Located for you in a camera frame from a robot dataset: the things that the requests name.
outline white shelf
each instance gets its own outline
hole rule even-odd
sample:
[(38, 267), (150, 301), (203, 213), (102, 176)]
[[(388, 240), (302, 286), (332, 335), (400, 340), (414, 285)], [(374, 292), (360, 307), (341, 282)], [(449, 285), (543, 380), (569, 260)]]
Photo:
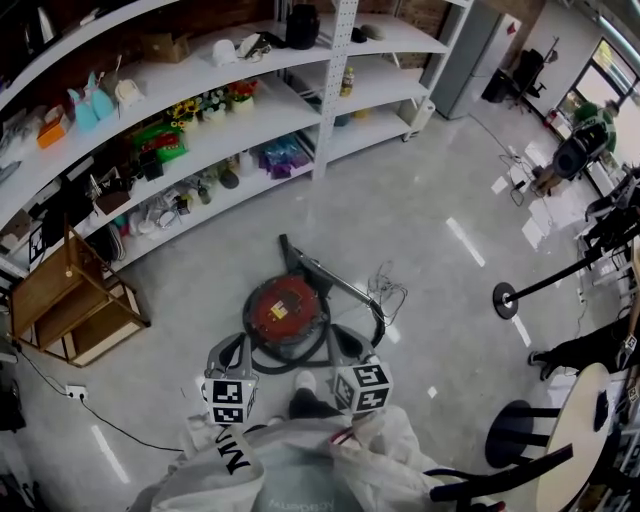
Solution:
[[(389, 107), (372, 109), (365, 119), (351, 119), (346, 126), (333, 128), (327, 161), (331, 162), (355, 151), (373, 146), (409, 132), (411, 128)], [(305, 130), (311, 141), (317, 140), (318, 128)]]
[(211, 202), (208, 205), (195, 206), (191, 213), (178, 217), (169, 228), (158, 230), (148, 236), (124, 237), (122, 242), (127, 253), (126, 257), (122, 261), (114, 261), (112, 268), (116, 271), (120, 270), (129, 263), (154, 250), (156, 247), (159, 247), (205, 220), (270, 188), (308, 173), (312, 169), (313, 163), (309, 163), (304, 167), (292, 171), (291, 178), (284, 180), (272, 180), (263, 169), (257, 169), (255, 174), (249, 177), (240, 177), (240, 184), (234, 189), (225, 189), (222, 185), (216, 183), (213, 189), (214, 191), (211, 194)]
[(320, 44), (309, 50), (273, 49), (260, 62), (238, 62), (216, 68), (211, 46), (218, 39), (238, 41), (259, 30), (283, 36), (284, 25), (273, 22), (242, 25), (204, 36), (190, 43), (192, 54), (179, 64), (141, 62), (120, 70), (121, 78), (133, 78), (146, 95), (122, 114), (114, 113), (91, 132), (82, 134), (74, 125), (61, 140), (36, 150), (0, 185), (0, 226), (7, 222), (42, 187), (100, 144), (178, 101), (243, 78), (278, 69), (325, 60), (330, 50)]
[[(321, 31), (333, 39), (334, 18), (321, 16)], [(447, 53), (448, 48), (422, 30), (386, 14), (358, 14), (355, 27), (376, 25), (382, 29), (384, 40), (369, 39), (366, 43), (350, 43), (349, 55), (370, 55), (374, 53)]]
[[(129, 201), (109, 215), (93, 213), (76, 226), (76, 231), (87, 237), (145, 199), (208, 165), (321, 121), (320, 114), (274, 75), (260, 78), (254, 101), (253, 111), (229, 112), (220, 125), (200, 123), (195, 131), (185, 134), (189, 151), (164, 164), (163, 176), (153, 181), (136, 181)], [(61, 246), (62, 240), (47, 250), (45, 259)]]
[[(353, 68), (355, 83), (348, 97), (338, 99), (337, 115), (429, 94), (429, 90), (420, 82), (381, 57), (351, 57), (347, 66)], [(324, 63), (305, 64), (290, 71), (309, 89), (322, 92), (326, 75)]]
[(6, 107), (22, 89), (40, 76), (45, 70), (87, 41), (136, 16), (177, 1), (178, 0), (138, 0), (137, 2), (110, 12), (83, 27), (78, 26), (73, 29), (44, 53), (38, 55), (33, 62), (30, 62), (11, 85), (0, 93), (0, 110)]
[(450, 4), (459, 5), (460, 7), (469, 7), (471, 5), (472, 0), (445, 0), (445, 2), (449, 2)]

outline green shirt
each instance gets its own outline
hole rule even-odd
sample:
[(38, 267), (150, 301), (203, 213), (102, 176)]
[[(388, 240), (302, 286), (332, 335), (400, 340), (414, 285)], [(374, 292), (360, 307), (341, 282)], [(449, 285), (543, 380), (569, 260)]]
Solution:
[[(591, 103), (590, 101), (587, 101), (584, 105), (576, 109), (576, 111), (573, 113), (573, 119), (575, 120), (576, 124), (582, 123), (587, 119), (596, 116), (599, 110), (600, 110), (600, 107), (598, 107), (598, 105), (596, 105), (595, 103)], [(604, 118), (604, 120), (607, 122), (608, 125), (613, 125), (613, 117), (611, 117), (611, 114), (609, 114), (609, 112), (607, 112), (606, 110), (603, 111), (602, 117)], [(609, 131), (609, 142), (607, 142), (606, 149), (610, 153), (613, 153), (615, 151), (616, 141), (617, 141), (616, 132)]]

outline power cable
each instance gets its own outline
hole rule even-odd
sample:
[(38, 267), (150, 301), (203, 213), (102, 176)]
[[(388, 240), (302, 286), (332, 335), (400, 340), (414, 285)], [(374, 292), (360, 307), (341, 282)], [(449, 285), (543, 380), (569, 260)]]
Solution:
[[(498, 146), (500, 146), (503, 151), (505, 152), (505, 154), (503, 155), (498, 155), (498, 158), (500, 159), (500, 161), (505, 164), (507, 166), (507, 169), (511, 169), (511, 167), (513, 167), (514, 165), (519, 167), (520, 170), (522, 170), (522, 172), (524, 173), (524, 175), (527, 177), (527, 179), (533, 183), (534, 181), (534, 176), (533, 176), (533, 168), (531, 167), (531, 164), (529, 162), (527, 162), (526, 160), (523, 160), (520, 156), (518, 155), (511, 155), (511, 151), (509, 149), (507, 149), (507, 147), (500, 142), (500, 139), (498, 139), (498, 137), (496, 137), (496, 135), (489, 130), (489, 128), (487, 128), (477, 117), (469, 114), (469, 117), (471, 119), (473, 119), (476, 123), (478, 123), (478, 125), (485, 131), (487, 132), (491, 138), (493, 140), (496, 141), (496, 143), (498, 144)], [(509, 177), (509, 181), (511, 182), (511, 191), (509, 192), (509, 195), (511, 196), (511, 200), (513, 201), (513, 203), (517, 206), (520, 207), (524, 204), (524, 194), (520, 191), (520, 189), (522, 187), (525, 186), (525, 181), (521, 180), (518, 183), (516, 183), (513, 180), (513, 176), (511, 176), (510, 172), (507, 172), (507, 176)], [(533, 188), (531, 189), (533, 191), (533, 193), (539, 197), (539, 198), (544, 198), (544, 195), (540, 195), (536, 190), (534, 190)], [(551, 216), (551, 212), (549, 211), (549, 207), (547, 206), (547, 203), (545, 201), (542, 201), (542, 204), (544, 204), (545, 209), (547, 210), (547, 215), (549, 216), (549, 219), (552, 219)], [(549, 227), (553, 227), (553, 222), (551, 220), (548, 221)]]
[[(383, 310), (383, 316), (381, 320), (385, 322), (385, 325), (389, 327), (396, 319), (400, 308), (404, 304), (404, 301), (407, 299), (407, 295), (409, 295), (409, 291), (402, 286), (401, 284), (394, 283), (390, 278), (389, 274), (393, 269), (393, 262), (391, 260), (387, 260), (380, 267), (378, 267), (378, 271), (373, 274), (367, 280), (367, 295), (375, 300)], [(399, 295), (400, 300), (398, 305), (393, 310), (393, 313), (387, 314), (384, 313), (384, 305), (389, 302), (390, 299), (394, 295)]]
[[(33, 361), (31, 361), (30, 358), (28, 358), (24, 352), (22, 351), (22, 347), (20, 345), (18, 345), (17, 343), (14, 343), (13, 346), (16, 348), (16, 350), (18, 351), (18, 353), (24, 357), (29, 364), (33, 367), (33, 369), (36, 371), (36, 373), (42, 378), (42, 380), (44, 380), (51, 389), (53, 389), (56, 393), (58, 393), (59, 395), (62, 395), (64, 397), (69, 397), (69, 395), (67, 395), (66, 392), (62, 392), (58, 389), (56, 389), (56, 387), (51, 384), (51, 382), (49, 381), (49, 379), (47, 377), (45, 377), (45, 375), (38, 369), (38, 367), (33, 363)], [(58, 384), (58, 386), (62, 387), (62, 385), (55, 380), (53, 377), (49, 377), (50, 379), (52, 379), (53, 381), (56, 382), (56, 384)], [(128, 432), (125, 432), (124, 430), (122, 430), (119, 427), (116, 427), (113, 423), (111, 423), (110, 421), (105, 420), (102, 416), (100, 416), (98, 413), (96, 413), (94, 410), (90, 409), (86, 403), (84, 403), (84, 395), (80, 395), (80, 402), (82, 403), (82, 405), (84, 406), (84, 408), (89, 411), (91, 414), (93, 414), (96, 418), (98, 418), (100, 421), (106, 423), (107, 425), (109, 425), (111, 428), (116, 429), (118, 432), (124, 434), (125, 436), (129, 437), (130, 439), (133, 439), (135, 442), (143, 445), (143, 446), (147, 446), (149, 448), (155, 448), (156, 450), (163, 450), (163, 451), (167, 451), (167, 452), (179, 452), (182, 453), (184, 450), (180, 450), (178, 448), (165, 448), (164, 446), (156, 446), (154, 444), (150, 444), (150, 443), (145, 443), (144, 441), (141, 441), (140, 439), (138, 439), (137, 437), (132, 436), (131, 434), (129, 434)]]
[(163, 450), (166, 452), (179, 452), (182, 453), (184, 450), (180, 450), (178, 448), (165, 448), (164, 446), (156, 446), (155, 444), (150, 444), (150, 443), (145, 443), (144, 441), (141, 441), (140, 439), (138, 439), (137, 437), (132, 436), (131, 434), (125, 432), (124, 430), (122, 430), (119, 427), (116, 427), (113, 423), (111, 423), (110, 421), (105, 420), (102, 416), (100, 416), (99, 414), (97, 414), (95, 411), (93, 411), (92, 409), (90, 409), (87, 404), (84, 403), (84, 395), (80, 395), (80, 402), (82, 403), (82, 405), (84, 406), (84, 408), (89, 411), (91, 414), (93, 414), (96, 418), (98, 418), (100, 421), (106, 423), (107, 425), (109, 425), (111, 428), (115, 428), (118, 432), (124, 434), (125, 436), (127, 436), (130, 439), (133, 439), (136, 443), (139, 443), (143, 446), (148, 446), (149, 448), (155, 448), (156, 450)]

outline white sneaker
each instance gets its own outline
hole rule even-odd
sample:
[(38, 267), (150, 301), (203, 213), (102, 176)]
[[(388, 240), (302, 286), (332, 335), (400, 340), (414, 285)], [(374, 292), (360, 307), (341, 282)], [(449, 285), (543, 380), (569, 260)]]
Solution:
[(316, 387), (316, 378), (309, 370), (302, 370), (298, 375), (296, 375), (296, 379), (293, 381), (293, 388), (295, 391), (300, 388), (306, 388), (315, 394)]

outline electrical outlet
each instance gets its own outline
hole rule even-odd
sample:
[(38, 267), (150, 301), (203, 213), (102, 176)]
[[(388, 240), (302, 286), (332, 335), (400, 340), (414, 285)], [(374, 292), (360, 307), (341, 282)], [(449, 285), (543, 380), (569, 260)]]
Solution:
[(67, 396), (74, 400), (80, 400), (80, 395), (83, 395), (83, 400), (88, 398), (87, 388), (84, 386), (69, 386), (66, 387)]

